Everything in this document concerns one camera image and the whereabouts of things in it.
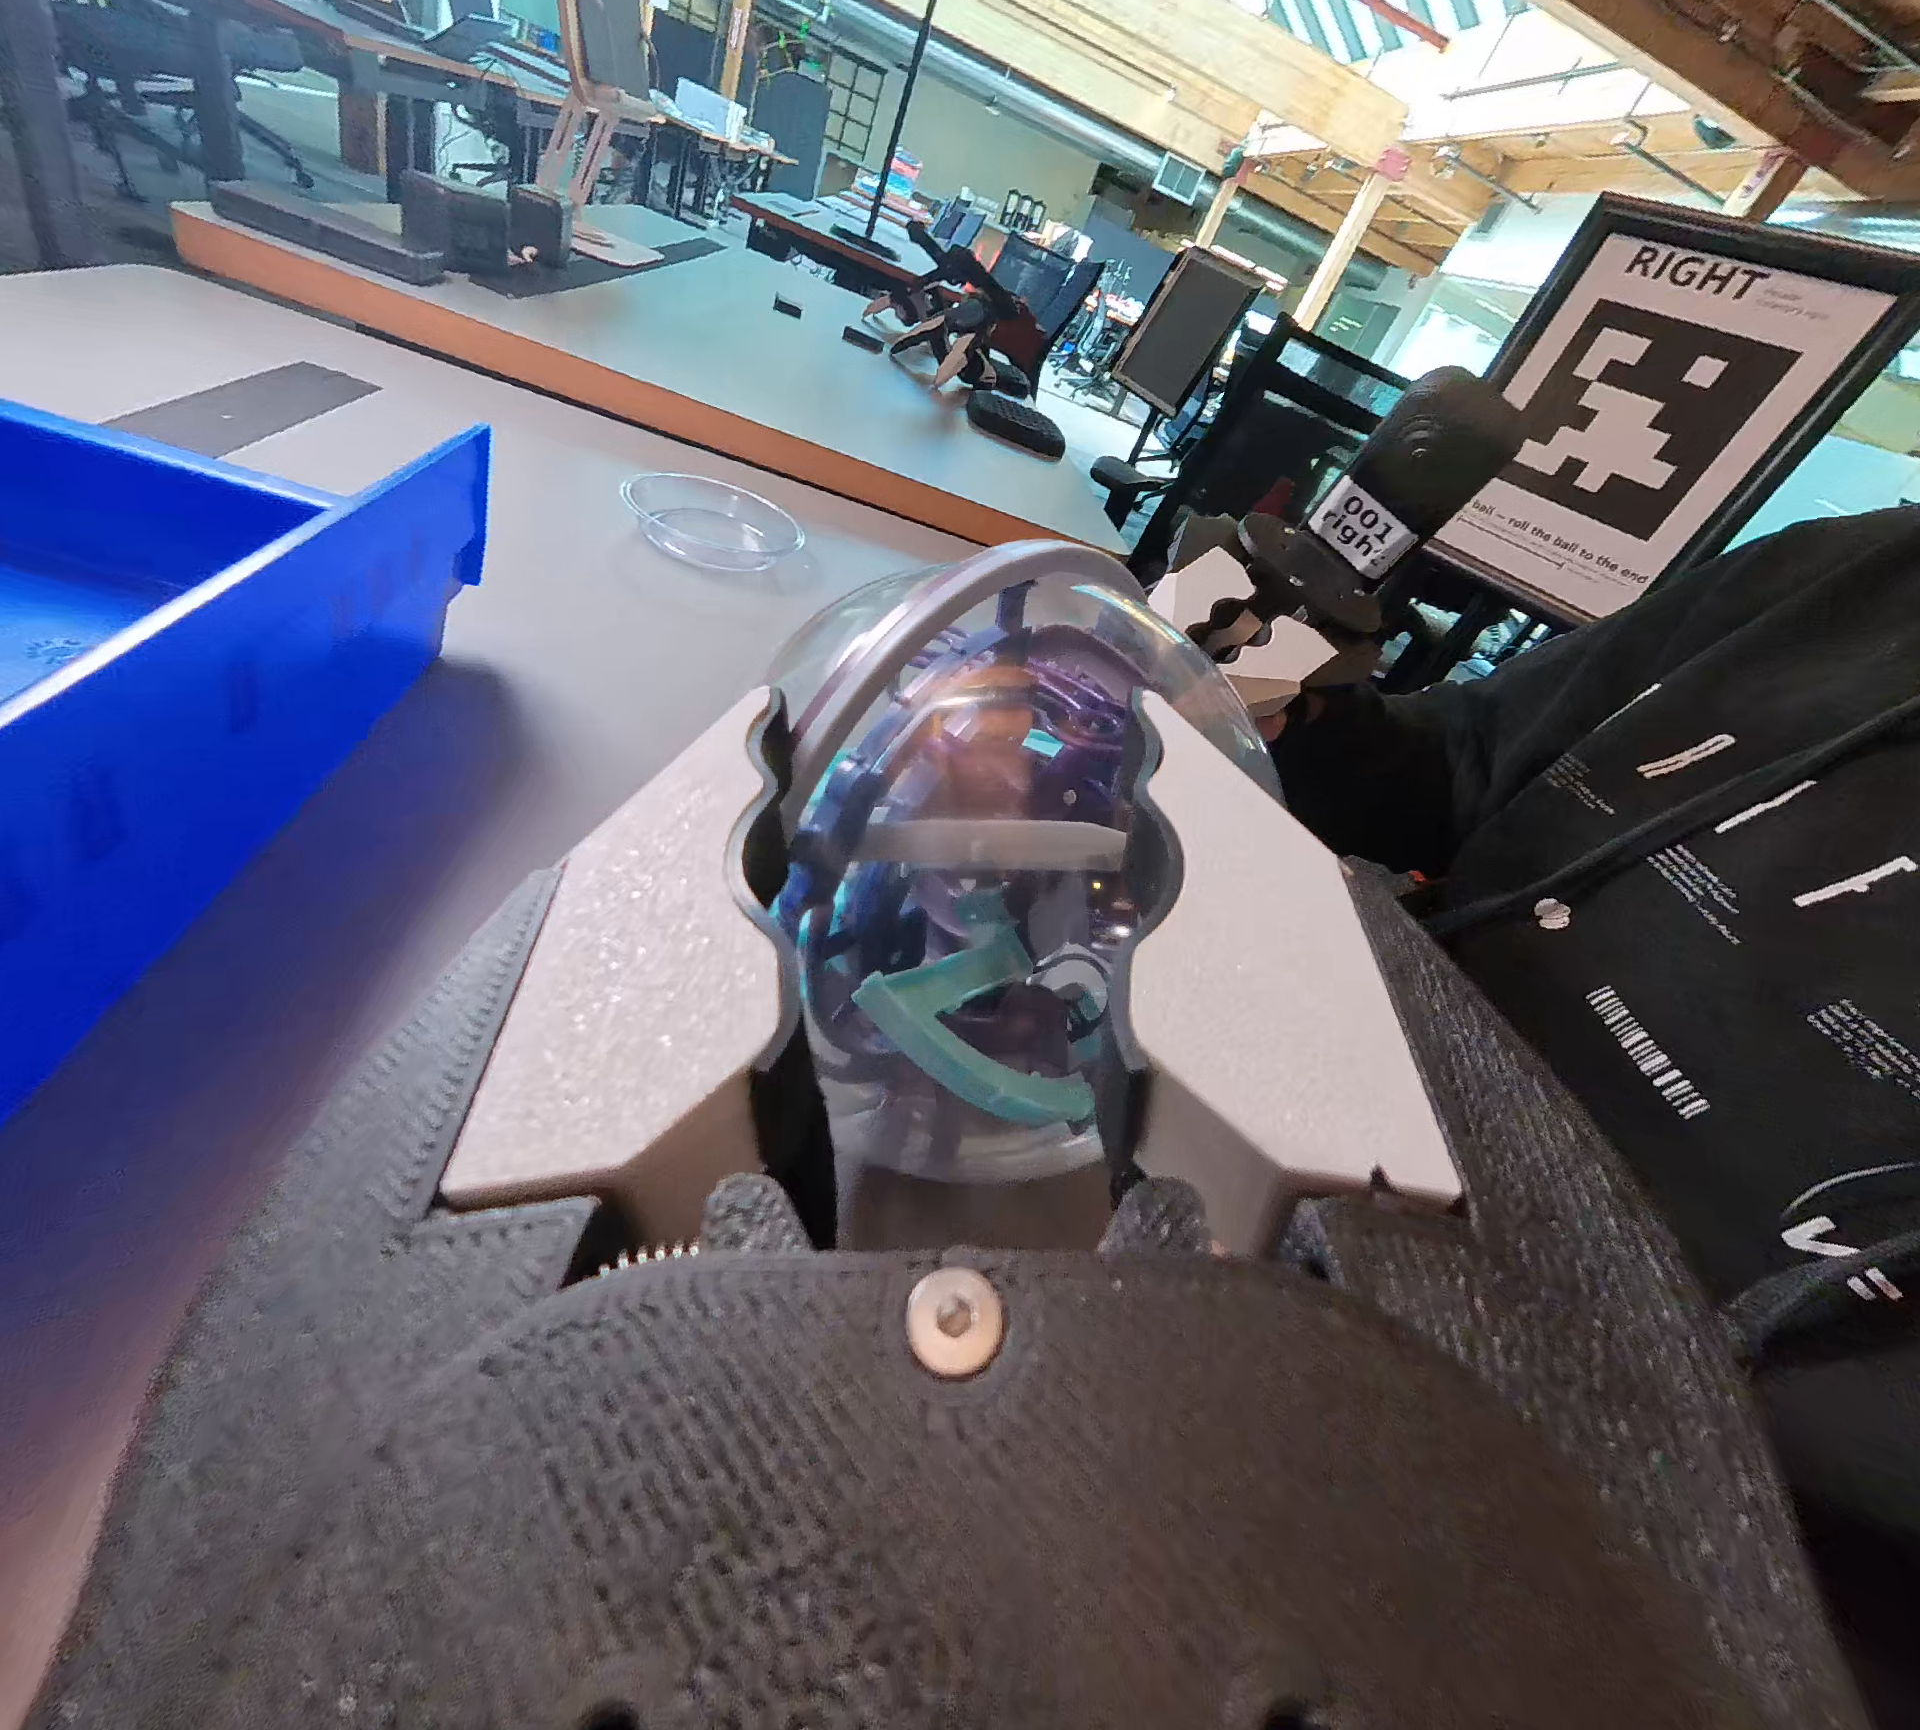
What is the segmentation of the blue plastic bin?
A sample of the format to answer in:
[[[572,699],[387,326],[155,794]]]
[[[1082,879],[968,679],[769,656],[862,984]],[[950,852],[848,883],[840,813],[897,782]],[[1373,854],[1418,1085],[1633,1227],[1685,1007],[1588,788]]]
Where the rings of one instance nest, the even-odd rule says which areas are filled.
[[[329,494],[3,403],[3,1124],[440,656],[489,466]]]

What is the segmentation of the black printed hoodie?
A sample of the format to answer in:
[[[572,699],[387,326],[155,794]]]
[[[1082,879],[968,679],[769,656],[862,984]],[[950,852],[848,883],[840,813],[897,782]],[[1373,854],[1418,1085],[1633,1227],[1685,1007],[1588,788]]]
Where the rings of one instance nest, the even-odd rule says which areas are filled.
[[[1627,1160],[1787,1476],[1915,1534],[1915,507],[1807,520],[1406,714],[1431,929]]]

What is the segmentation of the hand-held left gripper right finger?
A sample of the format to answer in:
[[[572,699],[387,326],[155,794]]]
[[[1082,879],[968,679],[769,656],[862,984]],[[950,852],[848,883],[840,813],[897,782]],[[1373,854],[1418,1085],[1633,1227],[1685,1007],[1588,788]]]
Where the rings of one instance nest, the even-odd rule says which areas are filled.
[[[1164,696],[1134,705],[1115,1169],[1209,1223],[1372,1190],[1448,1212],[1462,1173],[1338,858]]]

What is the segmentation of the computer monitor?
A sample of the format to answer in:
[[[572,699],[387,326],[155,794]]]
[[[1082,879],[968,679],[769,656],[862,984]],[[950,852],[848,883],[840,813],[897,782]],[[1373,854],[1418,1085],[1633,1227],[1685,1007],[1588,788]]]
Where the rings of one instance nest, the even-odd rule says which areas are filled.
[[[1115,388],[1172,418],[1266,290],[1256,266],[1215,249],[1181,249],[1115,355]]]

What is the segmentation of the black white marker sign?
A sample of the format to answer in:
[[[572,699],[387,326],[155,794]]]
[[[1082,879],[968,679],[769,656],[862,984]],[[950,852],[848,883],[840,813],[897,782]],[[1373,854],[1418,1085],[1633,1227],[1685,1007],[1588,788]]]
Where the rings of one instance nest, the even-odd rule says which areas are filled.
[[[1915,337],[1914,249],[1603,193],[1484,380],[1516,456],[1429,554],[1590,623],[1712,556]]]

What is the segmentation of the clear plastic dish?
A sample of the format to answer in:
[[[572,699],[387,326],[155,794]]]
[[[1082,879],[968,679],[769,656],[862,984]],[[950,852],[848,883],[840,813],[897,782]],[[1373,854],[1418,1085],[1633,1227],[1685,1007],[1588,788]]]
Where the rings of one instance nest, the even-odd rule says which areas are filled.
[[[625,476],[617,494],[639,537],[684,567],[757,574],[806,549],[801,524],[783,508],[728,481],[646,471]]]

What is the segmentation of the black mesh pad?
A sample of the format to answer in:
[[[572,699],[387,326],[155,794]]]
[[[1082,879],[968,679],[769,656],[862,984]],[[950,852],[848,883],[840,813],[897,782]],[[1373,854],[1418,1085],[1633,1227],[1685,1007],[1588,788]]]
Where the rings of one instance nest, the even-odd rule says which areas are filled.
[[[1022,451],[1047,465],[1060,465],[1066,454],[1062,429],[1025,399],[1011,399],[997,391],[973,388],[965,400],[965,421],[993,442]]]

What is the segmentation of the wooden stand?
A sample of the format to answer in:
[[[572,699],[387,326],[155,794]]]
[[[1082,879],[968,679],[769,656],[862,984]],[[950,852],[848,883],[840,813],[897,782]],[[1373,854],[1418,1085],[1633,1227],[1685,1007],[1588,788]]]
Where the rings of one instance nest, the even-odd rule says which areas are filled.
[[[615,134],[643,134],[664,122],[651,102],[617,86],[569,77],[557,117],[540,148],[535,186],[585,212]]]

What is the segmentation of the black power strip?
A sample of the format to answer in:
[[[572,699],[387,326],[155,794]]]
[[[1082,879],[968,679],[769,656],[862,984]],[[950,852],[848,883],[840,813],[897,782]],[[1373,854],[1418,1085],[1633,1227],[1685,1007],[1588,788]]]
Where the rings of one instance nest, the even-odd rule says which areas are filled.
[[[313,203],[295,190],[248,180],[212,180],[206,185],[206,200],[212,212],[232,227],[382,279],[428,286],[446,277],[442,251],[418,249],[398,230],[349,208]]]

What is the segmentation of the person's right forearm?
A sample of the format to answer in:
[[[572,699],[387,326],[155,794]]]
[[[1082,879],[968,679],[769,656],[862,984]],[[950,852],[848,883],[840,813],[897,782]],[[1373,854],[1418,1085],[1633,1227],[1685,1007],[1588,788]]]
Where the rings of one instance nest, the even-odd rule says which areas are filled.
[[[1394,875],[1448,875],[1568,742],[1565,680],[1580,634],[1539,643],[1470,685],[1303,690],[1266,721],[1289,813],[1334,854]]]

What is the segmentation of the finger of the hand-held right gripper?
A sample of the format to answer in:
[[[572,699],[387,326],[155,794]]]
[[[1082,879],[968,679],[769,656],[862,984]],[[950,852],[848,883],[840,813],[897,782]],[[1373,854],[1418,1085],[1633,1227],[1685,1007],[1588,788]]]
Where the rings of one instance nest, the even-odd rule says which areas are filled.
[[[1214,665],[1228,666],[1262,655],[1272,643],[1272,627],[1245,619],[1252,590],[1236,554],[1204,551],[1186,567],[1164,572],[1156,585],[1156,615]]]

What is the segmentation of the clear plastic maze ball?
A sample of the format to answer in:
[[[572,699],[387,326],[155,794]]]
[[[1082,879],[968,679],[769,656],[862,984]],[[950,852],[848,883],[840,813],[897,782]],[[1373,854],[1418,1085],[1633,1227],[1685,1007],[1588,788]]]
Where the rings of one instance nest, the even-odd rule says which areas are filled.
[[[1140,915],[1136,696],[1191,685],[1137,588],[1011,556],[881,577],[771,666],[791,770],[818,770],[773,918],[832,1146],[947,1186],[1100,1160],[1100,1053]]]

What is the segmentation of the black box device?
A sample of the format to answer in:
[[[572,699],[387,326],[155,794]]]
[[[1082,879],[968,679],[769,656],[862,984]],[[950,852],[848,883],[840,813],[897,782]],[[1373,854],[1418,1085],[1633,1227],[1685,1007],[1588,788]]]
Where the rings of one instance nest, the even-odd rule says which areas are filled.
[[[507,185],[496,194],[408,169],[398,179],[398,237],[453,275],[557,273],[572,263],[573,206],[538,186]]]

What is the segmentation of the black and tan device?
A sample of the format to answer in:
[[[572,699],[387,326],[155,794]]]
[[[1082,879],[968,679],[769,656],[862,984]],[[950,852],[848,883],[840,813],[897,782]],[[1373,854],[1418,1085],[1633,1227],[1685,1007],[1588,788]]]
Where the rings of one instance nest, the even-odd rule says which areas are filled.
[[[860,313],[881,351],[899,356],[924,349],[936,359],[932,384],[1025,400],[1034,370],[1011,355],[1038,337],[1034,313],[971,251],[911,233],[930,268],[894,286]]]

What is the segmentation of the dark tape strip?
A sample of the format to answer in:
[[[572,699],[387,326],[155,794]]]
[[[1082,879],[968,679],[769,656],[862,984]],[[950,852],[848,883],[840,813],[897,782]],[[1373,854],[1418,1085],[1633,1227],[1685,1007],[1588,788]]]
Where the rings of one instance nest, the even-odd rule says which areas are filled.
[[[102,426],[172,451],[228,461],[377,394],[380,387],[366,378],[317,362],[294,361],[133,408],[107,418]]]

